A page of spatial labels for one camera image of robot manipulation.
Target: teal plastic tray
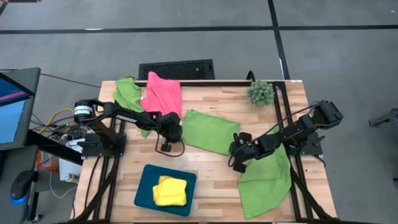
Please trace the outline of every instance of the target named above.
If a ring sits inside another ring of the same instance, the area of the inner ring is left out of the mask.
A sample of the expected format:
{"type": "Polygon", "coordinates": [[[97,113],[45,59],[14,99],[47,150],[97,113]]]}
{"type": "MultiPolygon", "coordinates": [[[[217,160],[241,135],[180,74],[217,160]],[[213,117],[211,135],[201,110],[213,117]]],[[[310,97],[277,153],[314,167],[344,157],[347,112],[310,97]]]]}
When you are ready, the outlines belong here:
{"type": "Polygon", "coordinates": [[[195,191],[196,182],[197,182],[196,174],[168,169],[159,166],[146,165],[144,167],[144,171],[142,172],[142,177],[139,182],[136,198],[134,199],[134,204],[143,208],[150,208],[153,210],[158,210],[162,212],[171,213],[174,215],[187,217],[191,213],[193,192],[195,191]],[[158,184],[159,177],[162,175],[187,181],[187,187],[185,188],[185,193],[187,194],[186,205],[157,206],[155,204],[152,188],[153,186],[158,184]]]}

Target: pink towel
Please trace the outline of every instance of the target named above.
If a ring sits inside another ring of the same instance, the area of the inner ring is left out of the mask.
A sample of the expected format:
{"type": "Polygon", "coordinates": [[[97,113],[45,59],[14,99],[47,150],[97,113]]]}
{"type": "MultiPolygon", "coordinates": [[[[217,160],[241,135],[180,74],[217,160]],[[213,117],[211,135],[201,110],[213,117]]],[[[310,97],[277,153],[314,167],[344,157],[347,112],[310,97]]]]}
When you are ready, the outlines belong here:
{"type": "Polygon", "coordinates": [[[181,118],[182,98],[179,81],[164,80],[156,73],[149,72],[146,95],[140,102],[145,111],[160,111],[162,115],[176,112],[181,118]]]}

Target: succulent plant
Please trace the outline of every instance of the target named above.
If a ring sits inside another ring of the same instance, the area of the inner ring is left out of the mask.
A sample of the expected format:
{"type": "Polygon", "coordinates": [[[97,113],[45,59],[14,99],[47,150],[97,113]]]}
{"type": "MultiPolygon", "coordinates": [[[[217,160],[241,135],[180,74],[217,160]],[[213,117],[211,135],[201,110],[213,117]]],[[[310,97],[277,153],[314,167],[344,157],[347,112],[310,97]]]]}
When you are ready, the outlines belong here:
{"type": "Polygon", "coordinates": [[[260,80],[252,82],[246,92],[247,98],[256,106],[263,106],[272,103],[274,101],[274,94],[272,85],[260,80]]]}

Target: wooden tabletop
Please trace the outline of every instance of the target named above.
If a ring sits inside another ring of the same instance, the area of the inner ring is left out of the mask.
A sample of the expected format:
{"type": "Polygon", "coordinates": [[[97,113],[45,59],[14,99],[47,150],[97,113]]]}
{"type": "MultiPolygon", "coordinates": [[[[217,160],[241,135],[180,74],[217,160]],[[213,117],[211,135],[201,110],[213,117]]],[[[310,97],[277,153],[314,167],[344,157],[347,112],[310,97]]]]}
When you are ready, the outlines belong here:
{"type": "MultiPolygon", "coordinates": [[[[301,81],[285,81],[292,113],[308,105],[304,85],[301,81]]],[[[182,90],[182,109],[184,120],[186,110],[197,110],[216,116],[222,116],[241,123],[241,131],[259,136],[277,122],[275,105],[255,107],[245,97],[247,87],[236,86],[184,86],[182,90]]],[[[99,100],[114,101],[112,94],[116,89],[114,81],[102,83],[99,100]]],[[[279,93],[281,110],[285,117],[285,109],[279,93]]],[[[250,221],[294,221],[294,211],[290,192],[279,207],[270,210],[256,218],[245,220],[242,210],[237,180],[240,173],[227,166],[228,156],[186,146],[181,157],[171,158],[155,152],[156,133],[151,132],[147,139],[141,137],[141,132],[133,124],[127,124],[127,146],[120,160],[118,180],[114,195],[112,222],[250,222],[250,221]],[[191,215],[187,218],[168,213],[140,208],[134,205],[134,197],[146,164],[167,167],[171,169],[193,172],[198,176],[191,215]]],[[[174,152],[179,152],[179,144],[173,146],[174,152]]],[[[83,163],[80,181],[77,188],[75,209],[76,215],[83,211],[88,181],[96,158],[86,159],[83,163]]],[[[313,156],[302,156],[303,169],[309,191],[318,203],[331,216],[336,216],[328,180],[323,164],[313,156]]],[[[98,188],[102,158],[95,169],[90,188],[89,201],[98,188]]],[[[302,216],[305,217],[302,194],[297,188],[302,216]]],[[[104,217],[106,198],[105,192],[100,218],[104,217]]]]}

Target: green towel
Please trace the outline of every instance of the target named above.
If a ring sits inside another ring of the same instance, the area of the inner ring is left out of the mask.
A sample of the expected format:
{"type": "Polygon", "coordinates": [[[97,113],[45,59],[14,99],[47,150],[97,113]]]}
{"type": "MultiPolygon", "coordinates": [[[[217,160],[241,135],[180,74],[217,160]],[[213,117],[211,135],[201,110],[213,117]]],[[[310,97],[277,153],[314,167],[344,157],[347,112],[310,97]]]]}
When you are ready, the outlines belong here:
{"type": "MultiPolygon", "coordinates": [[[[116,90],[113,93],[113,98],[121,107],[140,113],[144,111],[139,103],[141,89],[134,84],[134,79],[134,77],[122,77],[116,81],[116,90]]],[[[148,131],[141,131],[141,135],[146,138],[148,131]]]]}
{"type": "Polygon", "coordinates": [[[234,141],[241,125],[234,121],[188,110],[182,123],[184,144],[228,155],[229,145],[234,141]]]}
{"type": "Polygon", "coordinates": [[[270,156],[253,159],[238,181],[244,217],[254,218],[278,207],[291,184],[290,162],[283,145],[270,156]]]}

